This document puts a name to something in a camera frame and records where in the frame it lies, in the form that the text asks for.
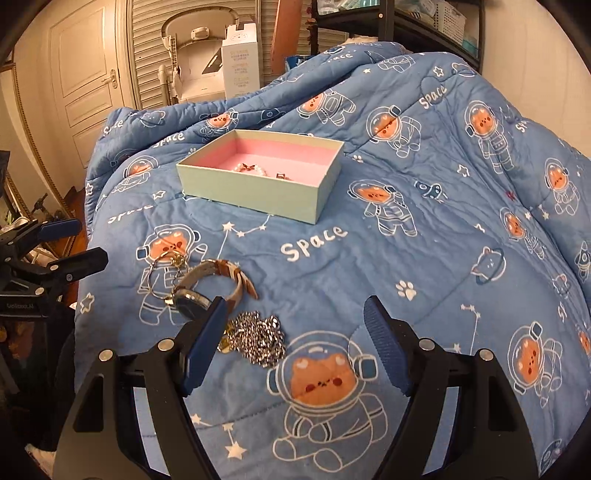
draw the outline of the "wooden floor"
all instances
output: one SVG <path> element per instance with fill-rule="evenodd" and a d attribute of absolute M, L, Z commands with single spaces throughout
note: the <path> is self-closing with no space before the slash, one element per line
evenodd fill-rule
<path fill-rule="evenodd" d="M 85 191 L 81 190 L 79 192 L 74 192 L 72 194 L 66 195 L 66 204 L 70 208 L 76 218 L 82 222 L 82 231 L 78 234 L 78 236 L 74 239 L 74 244 L 72 245 L 72 251 L 70 255 L 79 254 L 86 250 L 88 246 L 88 239 L 86 237 L 86 225 L 84 222 L 84 196 Z M 78 298 L 78 282 L 73 283 L 70 285 L 70 288 L 66 292 L 66 294 L 62 298 L 62 302 L 66 305 L 70 305 L 74 303 Z"/>

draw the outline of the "bed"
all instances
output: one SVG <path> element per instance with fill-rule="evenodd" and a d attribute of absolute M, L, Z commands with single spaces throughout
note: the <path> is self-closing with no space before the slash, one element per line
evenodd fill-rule
<path fill-rule="evenodd" d="M 316 225 L 182 191 L 176 163 L 234 128 L 345 143 Z M 419 337 L 496 353 L 544 472 L 591 404 L 590 175 L 589 159 L 462 59 L 396 43 L 331 48 L 240 98 L 118 109 L 87 174 L 89 248 L 107 250 L 109 265 L 79 285 L 76 385 L 101 350 L 141 352 L 178 332 L 182 316 L 146 286 L 154 242 L 173 235 L 191 265 L 238 263 L 259 294 L 238 310 L 274 314 L 285 333 L 275 368 L 217 353 L 186 400 L 221 478 L 375 472 L 407 399 L 363 325 L 373 294 Z M 223 295 L 223 280 L 198 289 Z M 165 472 L 136 394 L 151 466 Z M 428 471 L 454 409 L 452 392 Z"/>

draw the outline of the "door handle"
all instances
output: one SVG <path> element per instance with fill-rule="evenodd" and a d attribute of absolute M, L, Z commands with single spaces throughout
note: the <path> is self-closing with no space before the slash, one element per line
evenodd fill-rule
<path fill-rule="evenodd" d="M 102 80 L 103 83 L 111 82 L 113 84 L 113 88 L 117 88 L 119 85 L 117 84 L 117 72 L 115 69 L 111 69 L 109 76 Z"/>

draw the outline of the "white cardboard box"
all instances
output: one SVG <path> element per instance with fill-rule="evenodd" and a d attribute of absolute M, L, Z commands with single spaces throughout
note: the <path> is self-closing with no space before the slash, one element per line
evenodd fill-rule
<path fill-rule="evenodd" d="M 230 25 L 222 42 L 222 72 L 226 98 L 232 98 L 261 88 L 256 24 Z"/>

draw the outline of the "white door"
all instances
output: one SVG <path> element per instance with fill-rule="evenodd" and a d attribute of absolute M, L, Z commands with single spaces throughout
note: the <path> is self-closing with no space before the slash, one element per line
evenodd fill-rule
<path fill-rule="evenodd" d="M 56 1 L 49 31 L 50 78 L 65 160 L 88 166 L 109 113 L 123 106 L 115 50 L 115 0 Z"/>

